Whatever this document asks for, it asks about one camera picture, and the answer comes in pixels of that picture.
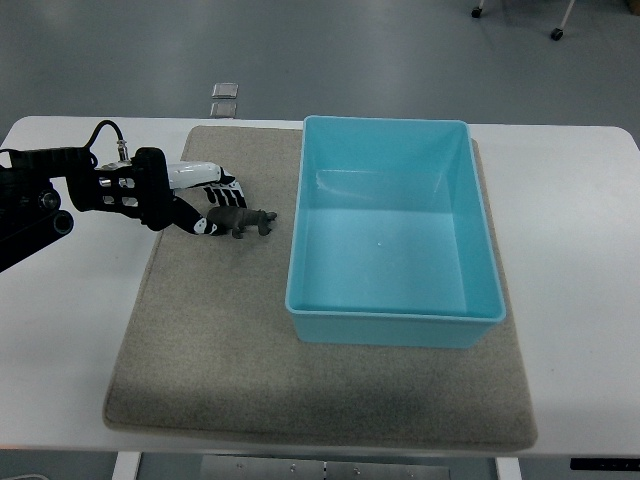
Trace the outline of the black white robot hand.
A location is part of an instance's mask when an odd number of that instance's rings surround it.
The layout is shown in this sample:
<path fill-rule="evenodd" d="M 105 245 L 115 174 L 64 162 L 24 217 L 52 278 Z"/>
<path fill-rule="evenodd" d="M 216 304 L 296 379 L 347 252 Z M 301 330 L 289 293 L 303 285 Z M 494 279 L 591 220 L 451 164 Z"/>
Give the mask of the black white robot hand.
<path fill-rule="evenodd" d="M 224 167 L 212 162 L 169 164 L 155 147 L 139 149 L 136 167 L 146 167 L 142 179 L 149 187 L 144 201 L 147 213 L 159 214 L 166 226 L 174 225 L 191 235 L 220 236 L 233 229 L 232 220 L 247 208 L 240 182 Z M 201 189 L 212 213 L 202 214 L 179 193 Z"/>

